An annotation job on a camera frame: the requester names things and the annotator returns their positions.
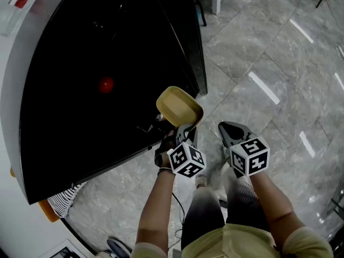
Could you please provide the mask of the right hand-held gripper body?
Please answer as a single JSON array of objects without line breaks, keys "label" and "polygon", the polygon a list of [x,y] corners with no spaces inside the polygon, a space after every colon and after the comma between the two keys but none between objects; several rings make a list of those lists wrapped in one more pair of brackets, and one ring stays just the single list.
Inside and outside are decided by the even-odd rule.
[{"label": "right hand-held gripper body", "polygon": [[261,135],[229,147],[229,153],[239,176],[250,177],[269,167],[270,147]]}]

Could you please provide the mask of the metal rack frame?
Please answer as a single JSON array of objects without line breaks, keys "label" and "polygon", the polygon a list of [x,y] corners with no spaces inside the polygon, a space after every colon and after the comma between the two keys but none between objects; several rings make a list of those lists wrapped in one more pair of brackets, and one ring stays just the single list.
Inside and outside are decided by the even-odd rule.
[{"label": "metal rack frame", "polygon": [[344,194],[332,197],[324,210],[324,225],[328,237],[344,227]]}]

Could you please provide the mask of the black and white striped blanket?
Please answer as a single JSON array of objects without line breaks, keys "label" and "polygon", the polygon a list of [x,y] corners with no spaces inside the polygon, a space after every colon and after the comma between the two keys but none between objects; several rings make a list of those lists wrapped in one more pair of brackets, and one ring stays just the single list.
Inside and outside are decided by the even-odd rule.
[{"label": "black and white striped blanket", "polygon": [[59,218],[65,218],[68,215],[69,209],[73,206],[76,196],[87,183],[88,182],[84,182],[75,185],[70,189],[47,198],[49,205]]}]

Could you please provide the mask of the person's cream knit sweater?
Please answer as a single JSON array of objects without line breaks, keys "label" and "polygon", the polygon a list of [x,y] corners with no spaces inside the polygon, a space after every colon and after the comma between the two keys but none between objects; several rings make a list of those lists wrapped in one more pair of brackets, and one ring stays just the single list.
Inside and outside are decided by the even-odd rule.
[{"label": "person's cream knit sweater", "polygon": [[333,258],[329,243],[308,227],[292,232],[282,250],[274,245],[265,230],[226,224],[187,245],[181,258]]}]

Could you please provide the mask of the orange sofa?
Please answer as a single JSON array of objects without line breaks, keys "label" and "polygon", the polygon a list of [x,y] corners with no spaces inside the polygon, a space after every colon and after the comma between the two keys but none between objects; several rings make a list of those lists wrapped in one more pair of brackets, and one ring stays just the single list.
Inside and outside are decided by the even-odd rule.
[{"label": "orange sofa", "polygon": [[41,200],[38,202],[38,204],[50,222],[54,223],[60,219],[60,217],[54,212],[54,210],[50,206],[48,200]]}]

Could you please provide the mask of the black stool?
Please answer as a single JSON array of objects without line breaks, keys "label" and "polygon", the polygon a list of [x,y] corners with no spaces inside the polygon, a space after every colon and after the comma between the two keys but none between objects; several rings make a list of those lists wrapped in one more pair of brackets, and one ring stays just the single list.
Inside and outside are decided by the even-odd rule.
[{"label": "black stool", "polygon": [[195,0],[194,4],[195,4],[195,7],[200,10],[203,26],[207,27],[207,22],[206,22],[206,19],[205,19],[204,8],[203,8],[202,3],[199,0]]}]

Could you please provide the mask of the yellow plastic bowl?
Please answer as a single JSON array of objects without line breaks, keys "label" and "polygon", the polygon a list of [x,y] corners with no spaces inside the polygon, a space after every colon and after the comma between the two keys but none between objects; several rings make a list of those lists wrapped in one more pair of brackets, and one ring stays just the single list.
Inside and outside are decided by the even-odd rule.
[{"label": "yellow plastic bowl", "polygon": [[156,107],[173,126],[197,125],[203,118],[203,108],[187,92],[176,86],[168,87],[157,99]]}]

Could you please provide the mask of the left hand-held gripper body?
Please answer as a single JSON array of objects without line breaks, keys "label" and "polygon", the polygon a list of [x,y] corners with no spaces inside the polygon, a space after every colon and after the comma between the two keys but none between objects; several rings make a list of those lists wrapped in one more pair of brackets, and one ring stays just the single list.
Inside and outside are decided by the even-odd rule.
[{"label": "left hand-held gripper body", "polygon": [[167,151],[174,174],[192,178],[206,169],[206,156],[192,145],[182,142]]}]

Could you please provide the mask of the person's left forearm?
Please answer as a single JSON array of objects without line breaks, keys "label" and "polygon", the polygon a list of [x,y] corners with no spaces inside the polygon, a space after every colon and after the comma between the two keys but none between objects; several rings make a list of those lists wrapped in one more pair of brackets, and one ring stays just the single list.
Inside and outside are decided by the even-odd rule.
[{"label": "person's left forearm", "polygon": [[168,171],[157,176],[141,213],[137,243],[150,243],[168,253],[168,225],[175,174]]}]

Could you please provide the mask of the red tomato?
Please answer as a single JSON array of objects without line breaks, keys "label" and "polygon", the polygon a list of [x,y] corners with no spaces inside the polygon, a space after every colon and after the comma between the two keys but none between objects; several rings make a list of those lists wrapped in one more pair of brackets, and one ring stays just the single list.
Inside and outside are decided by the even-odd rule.
[{"label": "red tomato", "polygon": [[114,87],[114,80],[111,77],[104,76],[98,82],[98,90],[103,94],[109,94]]}]

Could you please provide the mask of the person's right forearm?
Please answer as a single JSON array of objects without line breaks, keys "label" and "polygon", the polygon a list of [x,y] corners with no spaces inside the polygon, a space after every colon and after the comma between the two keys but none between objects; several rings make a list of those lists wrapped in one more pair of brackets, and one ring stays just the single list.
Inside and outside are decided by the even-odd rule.
[{"label": "person's right forearm", "polygon": [[250,181],[263,208],[276,247],[282,250],[287,238],[305,225],[296,216],[289,198],[266,172],[252,175]]}]

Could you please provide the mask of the dark grey oval device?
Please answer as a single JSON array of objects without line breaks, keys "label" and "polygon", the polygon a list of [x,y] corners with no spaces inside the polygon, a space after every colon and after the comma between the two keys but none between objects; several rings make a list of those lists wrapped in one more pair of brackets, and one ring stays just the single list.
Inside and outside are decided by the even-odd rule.
[{"label": "dark grey oval device", "polygon": [[132,248],[116,237],[109,237],[107,244],[110,247],[114,258],[130,258]]}]

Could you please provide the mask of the person's left hand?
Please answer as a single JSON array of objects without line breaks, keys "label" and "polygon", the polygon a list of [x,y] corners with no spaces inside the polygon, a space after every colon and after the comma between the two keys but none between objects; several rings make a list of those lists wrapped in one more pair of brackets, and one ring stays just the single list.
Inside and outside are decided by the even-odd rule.
[{"label": "person's left hand", "polygon": [[167,152],[169,150],[174,150],[176,147],[176,137],[174,135],[166,136],[159,148],[155,151],[154,163],[159,168],[166,167],[171,168],[170,161]]}]

